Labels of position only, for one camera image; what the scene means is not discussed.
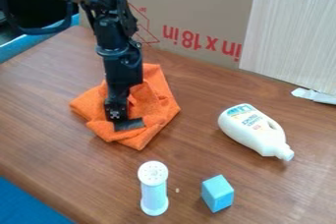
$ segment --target table surface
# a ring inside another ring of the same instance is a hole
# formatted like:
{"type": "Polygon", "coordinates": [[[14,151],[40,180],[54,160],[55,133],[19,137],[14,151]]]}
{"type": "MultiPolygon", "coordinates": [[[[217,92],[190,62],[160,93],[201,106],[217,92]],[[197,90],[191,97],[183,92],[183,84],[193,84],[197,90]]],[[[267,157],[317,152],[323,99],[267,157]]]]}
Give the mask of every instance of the table surface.
{"type": "Polygon", "coordinates": [[[145,47],[144,62],[162,66],[182,111],[136,151],[96,137],[69,109],[103,79],[94,44],[90,30],[70,28],[0,66],[0,175],[81,223],[335,223],[334,106],[293,97],[291,84],[145,47]],[[221,111],[243,102],[282,125],[291,162],[218,129],[221,111]],[[155,218],[140,210],[137,171],[148,160],[170,172],[170,206],[155,218]],[[200,183],[217,174],[235,201],[212,214],[200,183]]]}

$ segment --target white bottle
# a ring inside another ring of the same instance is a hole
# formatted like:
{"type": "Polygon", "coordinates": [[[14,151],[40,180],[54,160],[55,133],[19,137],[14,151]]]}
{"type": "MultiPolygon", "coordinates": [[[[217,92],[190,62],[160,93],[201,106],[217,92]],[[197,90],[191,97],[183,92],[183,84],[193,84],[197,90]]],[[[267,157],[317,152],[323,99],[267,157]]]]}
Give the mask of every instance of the white bottle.
{"type": "Polygon", "coordinates": [[[276,156],[286,161],[294,157],[294,151],[286,144],[281,126],[250,104],[244,103],[225,110],[218,118],[218,125],[231,139],[261,156],[276,156]]]}

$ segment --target orange towel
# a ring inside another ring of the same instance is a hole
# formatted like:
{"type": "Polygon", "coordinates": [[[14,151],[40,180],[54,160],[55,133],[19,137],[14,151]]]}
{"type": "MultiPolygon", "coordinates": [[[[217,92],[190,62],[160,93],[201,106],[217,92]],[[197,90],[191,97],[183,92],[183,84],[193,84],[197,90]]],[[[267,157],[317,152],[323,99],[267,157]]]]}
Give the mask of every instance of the orange towel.
{"type": "Polygon", "coordinates": [[[143,83],[133,86],[129,96],[129,117],[142,117],[145,127],[115,132],[113,123],[106,121],[104,100],[107,85],[103,81],[75,98],[70,107],[88,120],[86,125],[105,141],[118,141],[141,150],[180,111],[159,65],[143,65],[143,83]]]}

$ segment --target blue block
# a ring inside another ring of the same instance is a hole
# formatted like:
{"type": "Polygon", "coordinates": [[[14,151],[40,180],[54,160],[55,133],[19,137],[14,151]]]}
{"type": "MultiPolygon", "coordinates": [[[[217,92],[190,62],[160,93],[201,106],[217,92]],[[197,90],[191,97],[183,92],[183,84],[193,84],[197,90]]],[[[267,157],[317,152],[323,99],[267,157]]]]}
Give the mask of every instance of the blue block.
{"type": "Polygon", "coordinates": [[[232,205],[234,192],[223,175],[203,181],[201,184],[201,197],[212,212],[218,212],[232,205]]]}

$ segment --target white spool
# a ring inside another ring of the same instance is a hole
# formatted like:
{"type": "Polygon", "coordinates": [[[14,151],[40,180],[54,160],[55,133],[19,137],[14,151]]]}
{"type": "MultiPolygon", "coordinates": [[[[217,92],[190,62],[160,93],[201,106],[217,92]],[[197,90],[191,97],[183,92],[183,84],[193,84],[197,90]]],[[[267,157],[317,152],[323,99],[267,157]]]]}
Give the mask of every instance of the white spool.
{"type": "Polygon", "coordinates": [[[158,161],[143,163],[138,170],[141,182],[142,211],[150,216],[158,216],[168,208],[167,179],[168,168],[158,161]]]}

